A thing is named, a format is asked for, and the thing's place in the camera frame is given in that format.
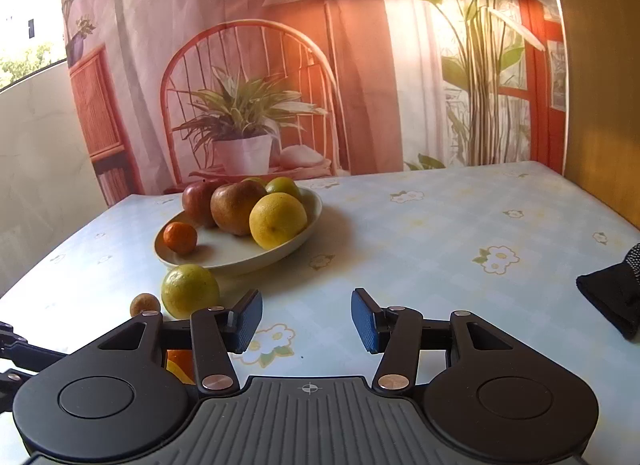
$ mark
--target white flower pot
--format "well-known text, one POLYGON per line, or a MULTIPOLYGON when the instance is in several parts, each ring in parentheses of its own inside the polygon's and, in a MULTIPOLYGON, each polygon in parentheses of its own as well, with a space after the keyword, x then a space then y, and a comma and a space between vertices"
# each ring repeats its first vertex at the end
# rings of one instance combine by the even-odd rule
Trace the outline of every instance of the white flower pot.
POLYGON ((226 174, 260 175, 269 172, 271 135, 216 142, 216 155, 226 174))

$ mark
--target small orange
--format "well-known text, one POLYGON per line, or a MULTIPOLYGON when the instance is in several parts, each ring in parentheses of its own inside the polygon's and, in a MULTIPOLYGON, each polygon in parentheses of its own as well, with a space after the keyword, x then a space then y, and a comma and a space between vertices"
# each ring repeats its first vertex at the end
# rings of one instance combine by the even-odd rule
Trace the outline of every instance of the small orange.
POLYGON ((178 255, 193 252, 198 242, 198 233, 188 223, 174 221, 169 223, 162 233, 164 244, 178 255))
POLYGON ((178 366, 191 381, 195 380, 193 373, 193 354, 191 350, 167 350, 166 359, 178 366))

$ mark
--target window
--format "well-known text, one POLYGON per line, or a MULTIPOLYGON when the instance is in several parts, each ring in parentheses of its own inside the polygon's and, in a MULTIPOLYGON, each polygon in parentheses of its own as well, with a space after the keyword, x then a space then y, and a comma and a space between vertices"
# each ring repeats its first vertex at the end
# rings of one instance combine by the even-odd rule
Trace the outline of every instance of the window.
POLYGON ((65 57, 60 0, 0 0, 0 90, 65 57))

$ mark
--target black glove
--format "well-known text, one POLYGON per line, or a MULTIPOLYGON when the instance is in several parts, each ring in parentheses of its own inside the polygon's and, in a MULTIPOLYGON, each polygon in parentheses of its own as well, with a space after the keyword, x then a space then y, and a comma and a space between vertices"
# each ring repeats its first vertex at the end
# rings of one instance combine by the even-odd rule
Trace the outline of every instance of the black glove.
POLYGON ((622 263, 581 275, 576 285, 625 339, 636 336, 640 326, 640 243, 622 263))

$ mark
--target brown pear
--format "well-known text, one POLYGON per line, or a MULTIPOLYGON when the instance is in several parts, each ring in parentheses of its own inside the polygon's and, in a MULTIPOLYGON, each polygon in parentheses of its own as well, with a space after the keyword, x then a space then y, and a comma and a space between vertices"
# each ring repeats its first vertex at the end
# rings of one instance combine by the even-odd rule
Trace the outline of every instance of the brown pear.
POLYGON ((236 236, 248 236, 249 214, 258 200, 267 195, 264 186, 253 180, 218 187, 211 196, 211 214, 218 227, 236 236))

